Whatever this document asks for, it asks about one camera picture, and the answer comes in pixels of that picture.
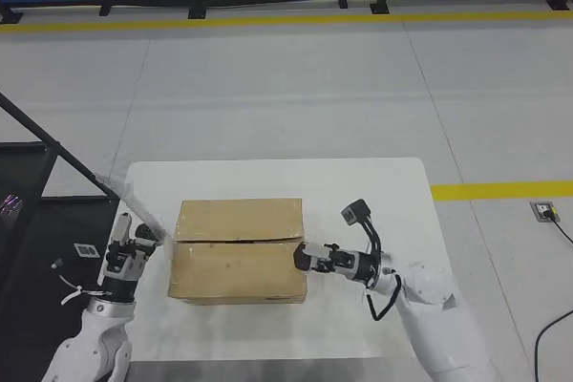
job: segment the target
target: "yellow floor line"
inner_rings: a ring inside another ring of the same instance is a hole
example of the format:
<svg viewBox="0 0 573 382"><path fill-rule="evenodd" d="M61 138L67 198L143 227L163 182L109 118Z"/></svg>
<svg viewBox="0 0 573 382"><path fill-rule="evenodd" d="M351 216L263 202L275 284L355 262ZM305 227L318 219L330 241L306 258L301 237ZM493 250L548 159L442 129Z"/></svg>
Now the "yellow floor line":
<svg viewBox="0 0 573 382"><path fill-rule="evenodd" d="M244 26L275 26L297 24L378 24L421 23L446 21L492 20L566 20L573 19L573 11L508 11L508 12L458 12L430 14L352 14L325 16L260 16L237 18L208 18L206 20L156 20L72 24L22 24L0 25L0 33L25 32L106 32L128 30L161 30L184 28L218 28Z"/></svg>
<svg viewBox="0 0 573 382"><path fill-rule="evenodd" d="M564 198L573 197L573 180L437 184L431 186L431 192L436 202L478 199Z"/></svg>

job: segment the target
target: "gray floor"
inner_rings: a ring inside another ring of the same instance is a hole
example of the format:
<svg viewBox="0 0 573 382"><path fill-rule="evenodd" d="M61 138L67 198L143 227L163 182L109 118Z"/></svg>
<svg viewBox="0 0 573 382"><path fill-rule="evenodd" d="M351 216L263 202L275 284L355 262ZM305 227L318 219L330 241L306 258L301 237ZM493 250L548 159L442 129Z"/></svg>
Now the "gray floor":
<svg viewBox="0 0 573 382"><path fill-rule="evenodd" d="M573 21L0 35L0 90L94 171L139 160L418 157L431 183L573 179ZM0 111L0 140L26 140ZM60 164L47 195L95 190ZM573 198L554 199L573 237ZM526 200L438 202L504 381L573 307ZM543 381L573 381L573 318ZM137 363L130 380L427 381L413 359Z"/></svg>

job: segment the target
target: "box flap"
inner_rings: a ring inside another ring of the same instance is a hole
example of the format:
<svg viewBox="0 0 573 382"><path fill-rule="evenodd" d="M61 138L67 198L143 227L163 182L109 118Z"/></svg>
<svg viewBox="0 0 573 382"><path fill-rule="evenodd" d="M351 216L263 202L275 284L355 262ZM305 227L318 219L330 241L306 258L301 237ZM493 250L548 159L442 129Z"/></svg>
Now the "box flap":
<svg viewBox="0 0 573 382"><path fill-rule="evenodd" d="M306 296L306 276L295 268L297 243L179 243L168 295L179 299L276 300Z"/></svg>
<svg viewBox="0 0 573 382"><path fill-rule="evenodd" d="M303 235L301 199L184 201L174 241L270 241Z"/></svg>

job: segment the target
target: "white table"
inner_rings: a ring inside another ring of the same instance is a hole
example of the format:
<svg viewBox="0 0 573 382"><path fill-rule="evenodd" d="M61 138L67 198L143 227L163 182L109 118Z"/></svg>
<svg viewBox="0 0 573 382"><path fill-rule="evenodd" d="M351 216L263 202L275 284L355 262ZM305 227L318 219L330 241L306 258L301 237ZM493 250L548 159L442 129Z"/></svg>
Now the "white table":
<svg viewBox="0 0 573 382"><path fill-rule="evenodd" d="M360 250L363 229L348 227L340 211L365 199L385 251L450 269L419 159L138 162L126 183L168 232L183 200L302 198L307 241ZM122 203L118 213L125 211ZM374 322L363 286L342 276L309 274L301 305L195 307L167 297L168 253L156 251L138 284L136 318L127 326L133 361L413 355L397 312Z"/></svg>

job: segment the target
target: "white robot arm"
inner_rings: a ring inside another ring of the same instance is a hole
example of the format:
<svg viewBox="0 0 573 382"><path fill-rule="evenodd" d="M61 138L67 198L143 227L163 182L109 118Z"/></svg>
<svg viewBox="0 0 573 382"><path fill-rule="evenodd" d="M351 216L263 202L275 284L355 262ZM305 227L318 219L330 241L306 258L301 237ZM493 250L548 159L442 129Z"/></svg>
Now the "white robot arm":
<svg viewBox="0 0 573 382"><path fill-rule="evenodd" d="M360 223L370 237L371 253L340 249L336 244L302 243L294 253L303 271L341 273L365 285L367 291L391 296L376 313L370 294L371 315L379 321L396 306L414 352L435 382L498 382L476 318L444 269L422 263L401 264L382 252L364 201L354 202L342 215L349 225Z"/></svg>
<svg viewBox="0 0 573 382"><path fill-rule="evenodd" d="M160 245L148 226L141 224L129 238L132 217L118 217L108 246L99 291L82 313L82 327L65 340L53 356L42 382L123 382L132 356L125 324L134 319L134 293L144 266Z"/></svg>

